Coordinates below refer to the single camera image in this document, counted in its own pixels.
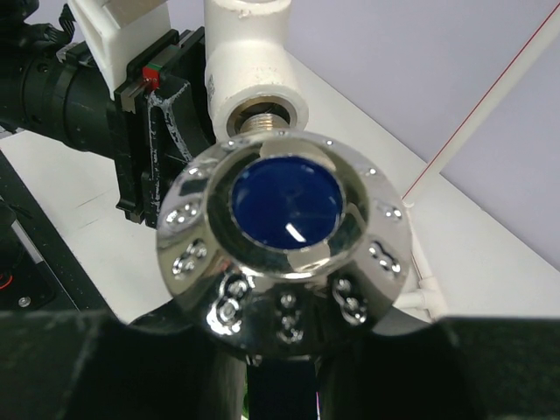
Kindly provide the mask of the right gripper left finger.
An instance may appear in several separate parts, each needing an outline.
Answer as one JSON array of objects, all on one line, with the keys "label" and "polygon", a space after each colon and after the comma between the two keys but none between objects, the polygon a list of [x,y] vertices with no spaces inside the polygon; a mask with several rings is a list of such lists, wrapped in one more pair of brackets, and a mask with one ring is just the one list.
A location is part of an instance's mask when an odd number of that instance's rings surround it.
[{"label": "right gripper left finger", "polygon": [[1,314],[3,419],[238,419],[245,366],[203,332],[102,311]]}]

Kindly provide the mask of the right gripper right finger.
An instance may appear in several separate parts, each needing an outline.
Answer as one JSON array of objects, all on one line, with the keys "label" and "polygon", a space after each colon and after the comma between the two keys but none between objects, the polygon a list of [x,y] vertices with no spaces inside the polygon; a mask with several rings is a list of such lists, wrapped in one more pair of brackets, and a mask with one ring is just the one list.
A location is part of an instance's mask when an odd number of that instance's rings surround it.
[{"label": "right gripper right finger", "polygon": [[444,317],[401,334],[317,327],[324,419],[557,419],[556,318]]}]

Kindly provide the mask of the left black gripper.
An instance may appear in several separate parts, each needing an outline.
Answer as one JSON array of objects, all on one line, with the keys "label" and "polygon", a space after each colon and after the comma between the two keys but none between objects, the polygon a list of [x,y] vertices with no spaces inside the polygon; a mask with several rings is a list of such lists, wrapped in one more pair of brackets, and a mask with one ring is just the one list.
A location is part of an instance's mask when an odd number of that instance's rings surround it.
[{"label": "left black gripper", "polygon": [[207,114],[205,31],[168,31],[127,66],[108,106],[119,189],[127,220],[157,225],[165,195],[215,135]]}]

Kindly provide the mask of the white PVC pipe stand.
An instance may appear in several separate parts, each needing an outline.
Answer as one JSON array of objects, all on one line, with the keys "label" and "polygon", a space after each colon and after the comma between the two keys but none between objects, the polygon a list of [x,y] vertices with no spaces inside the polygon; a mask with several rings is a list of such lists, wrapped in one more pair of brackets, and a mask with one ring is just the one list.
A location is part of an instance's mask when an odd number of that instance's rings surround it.
[{"label": "white PVC pipe stand", "polygon": [[383,171],[411,218],[412,268],[399,312],[425,322],[444,316],[545,318],[559,315],[559,272],[445,180],[442,170],[557,35],[553,11],[428,162],[328,86],[285,50],[288,1],[207,1],[205,84],[216,137],[265,129],[256,109],[286,111],[290,124],[346,144]]}]

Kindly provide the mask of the blue water faucet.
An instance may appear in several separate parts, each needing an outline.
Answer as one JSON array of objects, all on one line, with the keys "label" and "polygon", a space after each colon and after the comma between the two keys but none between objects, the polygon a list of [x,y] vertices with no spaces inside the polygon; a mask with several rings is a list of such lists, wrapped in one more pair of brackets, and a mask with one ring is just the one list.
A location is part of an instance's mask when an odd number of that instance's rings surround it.
[{"label": "blue water faucet", "polygon": [[362,353],[412,269],[412,230],[382,170],[345,143],[245,129],[176,177],[157,262],[189,326],[212,341],[213,389],[240,408],[249,366],[307,362],[324,419],[366,419]]}]

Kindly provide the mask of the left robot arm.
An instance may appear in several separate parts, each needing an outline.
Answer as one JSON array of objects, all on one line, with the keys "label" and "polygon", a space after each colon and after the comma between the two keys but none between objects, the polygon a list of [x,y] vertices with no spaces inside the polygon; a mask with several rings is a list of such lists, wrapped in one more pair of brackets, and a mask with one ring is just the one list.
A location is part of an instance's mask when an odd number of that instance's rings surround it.
[{"label": "left robot arm", "polygon": [[154,227],[179,173],[215,142],[205,32],[172,29],[163,1],[67,1],[33,24],[36,1],[1,4],[1,125],[109,158],[117,207]]}]

